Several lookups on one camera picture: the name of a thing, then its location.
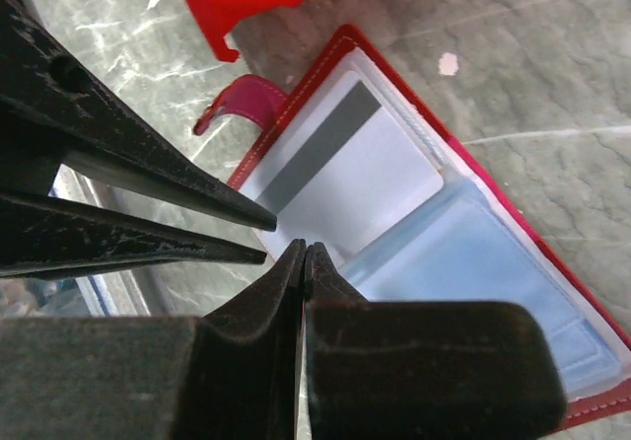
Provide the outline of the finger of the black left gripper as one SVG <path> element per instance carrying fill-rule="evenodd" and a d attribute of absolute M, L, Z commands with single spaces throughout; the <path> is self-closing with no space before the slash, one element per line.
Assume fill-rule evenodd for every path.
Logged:
<path fill-rule="evenodd" d="M 233 242 L 84 203 L 1 194 L 1 276 L 57 280 L 175 261 L 262 264 Z"/>
<path fill-rule="evenodd" d="M 17 0 L 1 0 L 1 127 L 80 174 L 245 226 L 276 216 L 192 164 Z"/>

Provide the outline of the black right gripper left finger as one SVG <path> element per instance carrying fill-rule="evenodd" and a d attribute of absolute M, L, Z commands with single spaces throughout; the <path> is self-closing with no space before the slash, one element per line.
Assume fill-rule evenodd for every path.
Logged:
<path fill-rule="evenodd" d="M 204 317 L 1 323 L 5 439 L 293 439 L 306 244 Z"/>

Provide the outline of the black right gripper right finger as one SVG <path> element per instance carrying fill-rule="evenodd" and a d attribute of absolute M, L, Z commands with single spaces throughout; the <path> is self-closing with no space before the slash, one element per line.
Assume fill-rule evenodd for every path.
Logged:
<path fill-rule="evenodd" d="M 370 302 L 325 246 L 305 259 L 315 439 L 537 439 L 567 401 L 544 334 L 504 302 Z"/>

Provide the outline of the red leather card holder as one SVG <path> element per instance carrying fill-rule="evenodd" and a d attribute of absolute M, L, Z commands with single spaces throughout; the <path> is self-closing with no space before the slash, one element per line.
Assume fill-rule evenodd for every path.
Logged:
<path fill-rule="evenodd" d="M 628 411 L 629 335 L 357 28 L 340 27 L 291 93 L 257 75 L 236 79 L 193 131 L 204 133 L 225 114 L 258 125 L 229 178 L 255 201 L 243 190 L 251 173 L 312 97 L 346 71 L 357 72 L 418 139 L 445 184 L 346 261 L 330 254 L 342 276 L 372 301 L 519 304 L 551 347 L 569 398 L 566 427 Z"/>

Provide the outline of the grey striped card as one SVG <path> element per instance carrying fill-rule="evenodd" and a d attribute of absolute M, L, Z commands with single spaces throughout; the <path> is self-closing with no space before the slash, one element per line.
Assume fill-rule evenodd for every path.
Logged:
<path fill-rule="evenodd" d="M 344 262 L 444 186 L 438 164 L 355 71 L 312 97 L 251 173 L 244 192 L 277 216 L 261 243 L 294 239 Z"/>

